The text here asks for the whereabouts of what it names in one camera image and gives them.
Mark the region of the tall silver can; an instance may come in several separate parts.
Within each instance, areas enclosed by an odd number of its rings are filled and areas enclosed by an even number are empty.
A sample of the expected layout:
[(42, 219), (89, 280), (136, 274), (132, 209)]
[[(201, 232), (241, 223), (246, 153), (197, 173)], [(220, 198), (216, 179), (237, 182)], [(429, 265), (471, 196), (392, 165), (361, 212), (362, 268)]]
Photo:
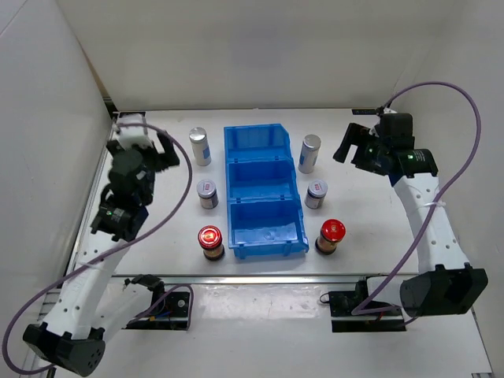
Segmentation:
[(301, 173), (310, 174), (313, 172), (320, 147), (321, 139), (317, 135), (309, 134), (304, 137), (298, 161), (298, 170)]
[(189, 132), (189, 140), (191, 142), (196, 164), (199, 166), (209, 165), (211, 162), (211, 155), (206, 130), (200, 127), (192, 128)]

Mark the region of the grey-lid jar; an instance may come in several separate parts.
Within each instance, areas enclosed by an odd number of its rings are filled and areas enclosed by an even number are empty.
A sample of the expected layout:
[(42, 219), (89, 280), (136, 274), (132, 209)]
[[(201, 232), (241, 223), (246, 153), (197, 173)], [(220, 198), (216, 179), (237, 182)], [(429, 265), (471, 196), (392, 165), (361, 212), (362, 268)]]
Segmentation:
[(305, 204), (310, 209), (319, 209), (322, 207), (326, 194), (328, 193), (328, 185), (323, 180), (313, 180), (307, 187)]
[(212, 180), (200, 180), (196, 190), (203, 209), (214, 209), (218, 205), (217, 187)]

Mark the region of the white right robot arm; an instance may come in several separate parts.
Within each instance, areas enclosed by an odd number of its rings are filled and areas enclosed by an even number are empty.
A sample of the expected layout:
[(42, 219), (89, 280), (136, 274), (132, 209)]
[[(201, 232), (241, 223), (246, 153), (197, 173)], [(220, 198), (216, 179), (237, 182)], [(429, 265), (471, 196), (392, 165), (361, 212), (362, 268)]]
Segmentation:
[(484, 269), (472, 267), (462, 251), (441, 201), (438, 167), (430, 150), (414, 146), (406, 114), (386, 115), (373, 128), (349, 124), (335, 161), (351, 146), (358, 169), (387, 176), (406, 212), (411, 247), (388, 276), (365, 279), (354, 294), (352, 314), (403, 309), (410, 318), (465, 314), (488, 284)]

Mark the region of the red-lid sauce jar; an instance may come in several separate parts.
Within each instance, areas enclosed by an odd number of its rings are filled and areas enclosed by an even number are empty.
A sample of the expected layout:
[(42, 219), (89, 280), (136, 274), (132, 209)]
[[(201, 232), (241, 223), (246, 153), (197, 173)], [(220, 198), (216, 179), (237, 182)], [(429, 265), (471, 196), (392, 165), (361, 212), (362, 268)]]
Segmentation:
[(321, 225), (320, 234), (316, 239), (315, 247), (321, 254), (333, 254), (346, 233), (347, 230), (342, 221), (328, 219)]
[(198, 233), (198, 243), (207, 260), (218, 261), (222, 259), (225, 254), (225, 249), (222, 244), (223, 237), (220, 229), (216, 226), (204, 226)]

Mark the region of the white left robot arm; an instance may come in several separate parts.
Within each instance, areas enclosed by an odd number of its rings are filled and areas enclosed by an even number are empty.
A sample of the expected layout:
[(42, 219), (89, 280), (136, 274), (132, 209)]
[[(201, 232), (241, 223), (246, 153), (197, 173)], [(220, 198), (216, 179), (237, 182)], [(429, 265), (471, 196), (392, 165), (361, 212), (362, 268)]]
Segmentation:
[(150, 128), (148, 124), (122, 125), (117, 137), (106, 144), (112, 165), (91, 222), (91, 247), (71, 272), (51, 284), (61, 289), (58, 300), (40, 323), (28, 325), (23, 334), (24, 342), (40, 359), (81, 377), (97, 369), (106, 344), (122, 328), (149, 317), (167, 317), (169, 296), (177, 291), (194, 294), (188, 283), (167, 288), (156, 276), (138, 275), (124, 284), (115, 300), (100, 304), (130, 248), (176, 214), (172, 210), (149, 231), (140, 231), (154, 200), (157, 173), (189, 158), (180, 143), (160, 128), (155, 131), (163, 150), (158, 151), (147, 134)]

